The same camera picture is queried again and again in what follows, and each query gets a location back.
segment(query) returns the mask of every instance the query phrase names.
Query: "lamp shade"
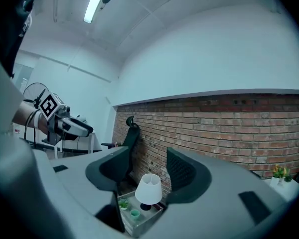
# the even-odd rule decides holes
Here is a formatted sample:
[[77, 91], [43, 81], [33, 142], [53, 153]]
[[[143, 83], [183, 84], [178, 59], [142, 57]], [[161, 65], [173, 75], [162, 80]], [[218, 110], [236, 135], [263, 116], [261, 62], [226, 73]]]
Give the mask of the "lamp shade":
[[157, 204], [162, 198], [160, 178], [151, 173], [143, 175], [135, 191], [135, 197], [142, 204]]

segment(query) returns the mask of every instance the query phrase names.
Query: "person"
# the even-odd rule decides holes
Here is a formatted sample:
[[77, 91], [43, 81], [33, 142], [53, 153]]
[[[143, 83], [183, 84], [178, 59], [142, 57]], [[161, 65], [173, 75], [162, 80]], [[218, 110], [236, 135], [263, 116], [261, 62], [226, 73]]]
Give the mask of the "person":
[[[13, 57], [13, 59], [11, 59], [11, 61], [14, 61], [16, 52], [18, 51], [18, 48], [22, 42], [23, 36], [25, 35], [26, 31], [30, 28], [31, 22], [32, 22], [31, 14], [29, 14], [29, 16], [26, 19], [24, 26], [22, 28], [22, 33], [20, 33], [20, 40], [16, 45], [16, 49], [14, 50], [14, 52], [11, 53], [12, 54], [11, 57]], [[18, 110], [16, 111], [16, 113], [12, 119], [12, 122], [19, 124], [19, 125], [25, 125], [28, 117], [31, 115], [31, 113], [33, 111], [35, 111], [35, 108], [29, 106], [25, 102], [22, 102], [20, 104]], [[47, 121], [41, 112], [36, 113], [35, 117], [30, 121], [28, 127], [39, 129], [44, 134], [47, 134], [47, 132], [48, 132]]]

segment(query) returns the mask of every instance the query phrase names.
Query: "white ceiling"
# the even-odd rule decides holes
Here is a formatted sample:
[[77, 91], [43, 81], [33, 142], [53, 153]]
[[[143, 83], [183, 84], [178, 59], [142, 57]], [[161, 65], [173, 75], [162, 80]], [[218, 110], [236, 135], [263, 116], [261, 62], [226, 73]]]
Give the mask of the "white ceiling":
[[149, 39], [195, 13], [237, 4], [259, 3], [268, 9], [276, 0], [112, 0], [83, 21], [88, 0], [36, 0], [36, 16], [57, 21], [76, 35], [86, 36], [102, 49], [123, 60]]

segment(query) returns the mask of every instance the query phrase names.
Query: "fan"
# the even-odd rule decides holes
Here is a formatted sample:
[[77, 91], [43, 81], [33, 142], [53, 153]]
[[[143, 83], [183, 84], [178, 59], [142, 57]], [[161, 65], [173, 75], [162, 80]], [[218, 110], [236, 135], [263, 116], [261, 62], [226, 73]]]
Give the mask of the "fan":
[[[35, 82], [30, 84], [23, 92], [23, 101], [29, 103], [29, 105], [33, 106], [36, 109], [39, 109], [39, 104], [41, 103], [41, 98], [43, 94], [49, 93], [48, 88], [39, 82]], [[33, 129], [33, 143], [34, 148], [36, 148], [35, 143], [35, 128]]]

